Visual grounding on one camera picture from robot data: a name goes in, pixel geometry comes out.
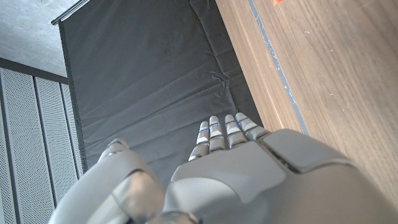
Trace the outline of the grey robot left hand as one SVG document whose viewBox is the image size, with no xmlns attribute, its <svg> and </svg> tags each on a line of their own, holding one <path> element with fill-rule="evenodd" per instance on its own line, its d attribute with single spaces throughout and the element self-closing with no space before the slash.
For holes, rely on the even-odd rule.
<svg viewBox="0 0 398 224">
<path fill-rule="evenodd" d="M 396 223 L 397 208 L 336 149 L 245 114 L 201 123 L 163 187 L 122 139 L 65 194 L 51 223 Z"/>
</svg>

